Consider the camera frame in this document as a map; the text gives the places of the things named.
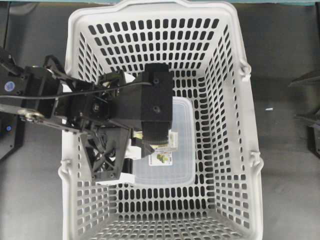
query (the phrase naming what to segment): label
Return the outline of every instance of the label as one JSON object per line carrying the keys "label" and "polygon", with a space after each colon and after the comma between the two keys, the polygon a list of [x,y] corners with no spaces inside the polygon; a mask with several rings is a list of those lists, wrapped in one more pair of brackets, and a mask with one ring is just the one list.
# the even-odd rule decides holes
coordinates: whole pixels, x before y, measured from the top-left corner
{"label": "label", "polygon": [[6,90],[7,92],[11,92],[15,89],[15,83],[13,81],[8,81],[5,85],[4,85],[4,90]]}
{"label": "label", "polygon": [[158,151],[149,155],[149,166],[172,166],[172,152]]}

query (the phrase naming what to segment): gray floor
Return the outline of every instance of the gray floor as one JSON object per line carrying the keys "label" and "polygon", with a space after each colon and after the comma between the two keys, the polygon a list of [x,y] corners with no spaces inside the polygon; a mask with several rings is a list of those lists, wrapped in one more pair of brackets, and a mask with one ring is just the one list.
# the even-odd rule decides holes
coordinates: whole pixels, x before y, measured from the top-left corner
{"label": "gray floor", "polygon": [[[18,64],[63,60],[69,15],[89,4],[14,5],[7,49]],[[248,62],[262,170],[264,240],[318,240],[320,159],[307,148],[307,128],[296,113],[320,108],[319,87],[287,88],[320,69],[316,8],[277,4],[236,5]],[[56,240],[62,235],[62,193],[57,174],[61,133],[26,126],[24,146],[0,163],[0,239]]]}

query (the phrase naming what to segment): bolt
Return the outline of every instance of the bolt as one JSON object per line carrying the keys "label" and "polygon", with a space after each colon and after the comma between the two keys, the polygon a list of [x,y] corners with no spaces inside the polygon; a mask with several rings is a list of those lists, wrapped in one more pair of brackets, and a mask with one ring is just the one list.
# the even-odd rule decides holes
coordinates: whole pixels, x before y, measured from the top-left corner
{"label": "bolt", "polygon": [[153,106],[153,111],[156,113],[156,114],[159,114],[161,112],[161,109],[159,106]]}
{"label": "bolt", "polygon": [[113,149],[112,152],[109,153],[109,157],[113,158],[116,155],[116,151]]}
{"label": "bolt", "polygon": [[99,104],[95,102],[95,103],[93,104],[93,106],[92,106],[92,109],[93,109],[93,111],[96,112],[96,113],[99,112],[99,109],[100,109]]}
{"label": "bolt", "polygon": [[155,77],[155,78],[153,79],[153,83],[154,83],[154,84],[158,84],[159,82],[160,82],[159,78]]}

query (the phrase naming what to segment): product label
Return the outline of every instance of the product label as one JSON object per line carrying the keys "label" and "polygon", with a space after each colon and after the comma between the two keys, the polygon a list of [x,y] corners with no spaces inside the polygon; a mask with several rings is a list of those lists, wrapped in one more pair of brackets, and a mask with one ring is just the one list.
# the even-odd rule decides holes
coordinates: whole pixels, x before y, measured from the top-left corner
{"label": "product label", "polygon": [[149,166],[171,166],[172,152],[158,151],[149,155]]}

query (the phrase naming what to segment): wire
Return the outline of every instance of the wire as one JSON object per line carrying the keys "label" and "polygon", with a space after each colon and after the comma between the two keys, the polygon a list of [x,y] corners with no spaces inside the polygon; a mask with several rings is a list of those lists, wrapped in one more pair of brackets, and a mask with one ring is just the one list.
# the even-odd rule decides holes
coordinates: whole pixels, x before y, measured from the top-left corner
{"label": "wire", "polygon": [[152,86],[150,82],[130,82],[125,85],[115,86],[115,87],[104,87],[100,89],[93,89],[93,90],[86,90],[86,91],[75,91],[75,92],[65,92],[57,95],[48,95],[48,96],[17,96],[17,95],[0,95],[0,99],[7,98],[7,99],[22,99],[22,100],[46,100],[46,99],[59,99],[64,97],[70,97],[75,95],[83,95],[83,94],[95,94],[101,92],[110,92],[117,89],[124,89],[128,87],[138,86],[138,85],[146,85]]}

